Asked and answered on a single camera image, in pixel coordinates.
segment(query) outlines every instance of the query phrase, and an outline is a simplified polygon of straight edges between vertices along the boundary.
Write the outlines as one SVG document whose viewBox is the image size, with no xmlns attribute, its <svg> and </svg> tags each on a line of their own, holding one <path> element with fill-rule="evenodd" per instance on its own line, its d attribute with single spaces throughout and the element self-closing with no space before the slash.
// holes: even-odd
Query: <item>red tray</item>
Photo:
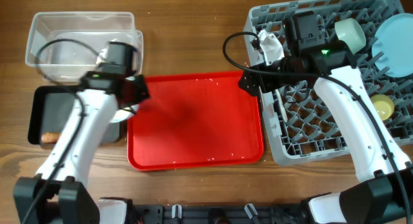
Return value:
<svg viewBox="0 0 413 224">
<path fill-rule="evenodd" d="M 259 104 L 238 88 L 242 72 L 148 77 L 151 98 L 128 120 L 128 160 L 138 170 L 253 163 L 264 152 Z"/>
</svg>

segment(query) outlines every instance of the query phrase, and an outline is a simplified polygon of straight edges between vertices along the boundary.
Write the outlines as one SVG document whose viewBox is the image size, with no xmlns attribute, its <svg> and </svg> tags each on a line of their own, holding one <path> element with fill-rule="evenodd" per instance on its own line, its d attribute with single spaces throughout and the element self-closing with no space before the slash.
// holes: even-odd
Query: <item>brown object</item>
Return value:
<svg viewBox="0 0 413 224">
<path fill-rule="evenodd" d="M 13 187 L 19 177 L 33 176 L 50 154 L 49 148 L 27 141 L 33 93 L 47 84 L 25 64 L 37 12 L 132 12 L 145 38 L 143 72 L 158 76 L 237 70 L 222 55 L 225 38 L 243 30 L 253 6 L 285 1 L 295 0 L 0 0 L 1 223 L 19 222 Z M 406 12 L 413 12 L 413 0 L 401 2 Z M 243 37 L 228 44 L 228 53 L 240 64 L 248 63 Z M 358 183 L 350 156 L 280 167 L 267 139 L 261 161 L 251 165 L 145 173 L 129 165 L 122 139 L 97 150 L 88 191 L 95 200 L 117 196 L 136 204 L 260 206 L 341 192 Z M 413 147 L 402 149 L 413 158 Z"/>
<path fill-rule="evenodd" d="M 50 133 L 46 132 L 41 135 L 41 142 L 42 143 L 57 143 L 62 133 Z"/>
</svg>

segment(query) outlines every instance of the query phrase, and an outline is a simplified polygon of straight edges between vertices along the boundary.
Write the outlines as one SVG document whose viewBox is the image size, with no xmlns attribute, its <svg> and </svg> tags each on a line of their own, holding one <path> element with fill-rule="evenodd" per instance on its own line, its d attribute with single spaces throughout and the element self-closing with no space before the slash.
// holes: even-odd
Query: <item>transparent container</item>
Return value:
<svg viewBox="0 0 413 224">
<path fill-rule="evenodd" d="M 40 12 L 32 22 L 26 48 L 26 64 L 35 66 L 37 51 L 55 39 L 75 39 L 103 53 L 108 42 L 134 45 L 137 51 L 134 70 L 141 73 L 143 35 L 135 29 L 130 12 Z M 71 42 L 55 43 L 41 55 L 43 72 L 58 81 L 77 81 L 85 72 L 96 70 L 97 56 Z"/>
</svg>

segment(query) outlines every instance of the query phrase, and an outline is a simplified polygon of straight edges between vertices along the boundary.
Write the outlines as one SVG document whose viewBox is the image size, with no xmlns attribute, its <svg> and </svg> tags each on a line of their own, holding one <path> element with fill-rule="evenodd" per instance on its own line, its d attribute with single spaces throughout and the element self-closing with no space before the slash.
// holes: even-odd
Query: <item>dish rack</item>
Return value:
<svg viewBox="0 0 413 224">
<path fill-rule="evenodd" d="M 400 0 L 300 0 L 250 9 L 244 31 L 260 30 L 275 34 L 286 55 L 290 52 L 285 41 L 282 21 L 294 14 L 313 11 L 317 15 L 319 31 L 326 42 L 337 40 L 334 23 L 354 18 L 366 35 L 366 47 L 356 55 L 363 82 L 370 96 L 388 95 L 395 104 L 393 115 L 384 121 L 399 145 L 413 142 L 413 77 L 393 78 L 385 75 L 388 68 L 378 70 L 375 62 L 382 52 L 372 56 L 374 37 L 380 25 L 393 15 L 404 13 Z M 250 44 L 254 37 L 245 36 L 250 65 L 263 62 L 263 56 Z M 307 82 L 295 87 L 280 88 L 285 99 L 299 101 L 305 98 Z M 348 148 L 330 111 L 313 89 L 304 101 L 283 103 L 287 121 L 281 117 L 276 92 L 261 93 L 262 115 L 274 161 L 279 165 L 294 165 L 318 159 L 348 154 Z"/>
</svg>

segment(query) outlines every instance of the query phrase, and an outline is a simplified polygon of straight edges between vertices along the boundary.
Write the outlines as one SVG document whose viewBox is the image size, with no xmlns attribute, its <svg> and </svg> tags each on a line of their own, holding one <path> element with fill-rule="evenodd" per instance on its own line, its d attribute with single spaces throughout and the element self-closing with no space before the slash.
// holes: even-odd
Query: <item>white cup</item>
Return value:
<svg viewBox="0 0 413 224">
<path fill-rule="evenodd" d="M 348 18 L 338 21 L 335 29 L 338 39 L 344 41 L 353 54 L 366 45 L 366 36 L 356 20 Z"/>
</svg>

